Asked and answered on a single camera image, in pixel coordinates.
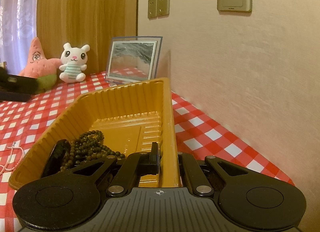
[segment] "sheer white curtain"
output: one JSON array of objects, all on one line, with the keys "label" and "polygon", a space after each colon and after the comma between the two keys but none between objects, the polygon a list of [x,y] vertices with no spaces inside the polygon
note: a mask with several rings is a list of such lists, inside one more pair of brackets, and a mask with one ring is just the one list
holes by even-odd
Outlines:
[{"label": "sheer white curtain", "polygon": [[8,71],[18,74],[28,57],[31,40],[36,36],[37,0],[0,0],[0,61]]}]

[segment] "yellow plastic tray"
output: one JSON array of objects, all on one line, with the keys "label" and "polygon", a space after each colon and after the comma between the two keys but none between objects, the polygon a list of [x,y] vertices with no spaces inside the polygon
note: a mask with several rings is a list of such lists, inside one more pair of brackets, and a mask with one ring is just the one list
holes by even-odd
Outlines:
[{"label": "yellow plastic tray", "polygon": [[58,140],[78,138],[89,130],[104,134],[104,145],[128,156],[160,148],[159,175],[146,175],[140,187],[178,187],[180,174],[170,83],[160,78],[80,95],[49,126],[9,179],[15,190],[39,179]]}]

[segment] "picture frame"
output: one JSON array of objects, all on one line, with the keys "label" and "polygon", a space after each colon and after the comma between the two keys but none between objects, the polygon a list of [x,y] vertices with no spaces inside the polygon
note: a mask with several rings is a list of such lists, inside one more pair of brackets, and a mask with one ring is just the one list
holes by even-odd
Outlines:
[{"label": "picture frame", "polygon": [[105,80],[123,84],[156,78],[161,44],[160,36],[112,38]]}]

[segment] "pink starfish plush toy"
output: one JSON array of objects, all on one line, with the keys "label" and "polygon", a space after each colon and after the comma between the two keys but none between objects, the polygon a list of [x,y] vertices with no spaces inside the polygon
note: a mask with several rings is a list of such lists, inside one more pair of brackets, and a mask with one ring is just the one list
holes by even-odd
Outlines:
[{"label": "pink starfish plush toy", "polygon": [[62,65],[59,58],[46,59],[38,37],[31,41],[26,67],[20,76],[38,79],[41,93],[50,90],[57,82],[57,69]]}]

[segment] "plush toy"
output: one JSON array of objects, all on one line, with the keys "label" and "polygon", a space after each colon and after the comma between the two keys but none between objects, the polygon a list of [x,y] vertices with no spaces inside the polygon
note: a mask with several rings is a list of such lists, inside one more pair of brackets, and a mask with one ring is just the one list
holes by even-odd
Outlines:
[{"label": "plush toy", "polygon": [[61,65],[58,58],[46,59],[38,37],[31,41],[26,67],[19,76],[36,78],[39,88],[37,93],[50,90],[57,82],[57,69]]},{"label": "plush toy", "polygon": [[60,74],[60,79],[66,83],[83,81],[85,74],[82,71],[87,68],[87,52],[90,50],[90,46],[86,44],[82,48],[72,48],[70,43],[66,43],[63,48],[62,65],[59,67],[63,72]]}]

